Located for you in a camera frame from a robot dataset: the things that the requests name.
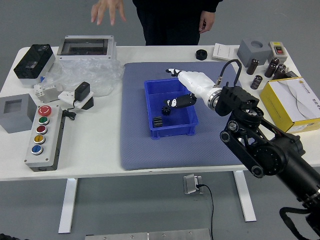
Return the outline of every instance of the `black shirt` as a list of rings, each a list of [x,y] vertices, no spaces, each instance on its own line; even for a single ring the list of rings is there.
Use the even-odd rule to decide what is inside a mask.
[[[132,0],[137,9],[155,14],[178,16],[198,15],[202,11],[215,13],[223,0]]]

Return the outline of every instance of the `gray floor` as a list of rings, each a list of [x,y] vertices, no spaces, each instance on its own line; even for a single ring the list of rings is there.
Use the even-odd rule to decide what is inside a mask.
[[[65,35],[114,35],[118,46],[145,44],[135,8],[126,1],[127,22],[108,15],[101,26],[90,23],[94,0],[1,0],[0,88],[19,49],[32,44],[58,46]],[[320,96],[320,1],[224,0],[216,23],[200,45],[240,44],[261,36],[281,41],[301,75]],[[276,178],[245,173],[257,222],[244,222],[231,172],[199,173],[214,198],[213,236],[224,239],[295,239],[279,217],[284,206],[300,203]],[[210,227],[211,199],[183,193],[183,174],[84,178],[78,182],[70,234],[58,234],[65,179],[0,182],[0,233],[30,240],[83,240],[85,235],[153,232]],[[307,238],[317,236],[303,216],[294,216]]]

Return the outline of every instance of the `yellow box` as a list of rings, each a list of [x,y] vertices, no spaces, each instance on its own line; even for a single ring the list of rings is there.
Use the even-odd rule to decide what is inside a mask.
[[[299,133],[320,128],[320,101],[302,77],[271,80],[260,98],[282,131]]]

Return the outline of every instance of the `red button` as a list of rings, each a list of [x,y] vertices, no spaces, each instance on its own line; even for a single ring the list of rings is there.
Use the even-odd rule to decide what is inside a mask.
[[[37,134],[42,134],[43,135],[43,134],[46,134],[46,132],[47,132],[47,128],[44,125],[38,126],[36,128],[36,133]]]
[[[48,106],[48,105],[44,105],[44,106],[41,106],[39,109],[38,109],[38,114],[40,116],[44,116],[44,117],[47,117],[51,114],[51,107]]]

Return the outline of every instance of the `gray cube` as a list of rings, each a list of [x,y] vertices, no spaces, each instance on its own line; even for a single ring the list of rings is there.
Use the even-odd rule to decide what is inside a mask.
[[[0,97],[0,125],[9,134],[31,130],[36,110],[29,94]]]
[[[264,65],[271,52],[270,46],[262,37],[255,37],[242,39],[237,55],[247,68],[252,59],[258,60],[258,65]]]

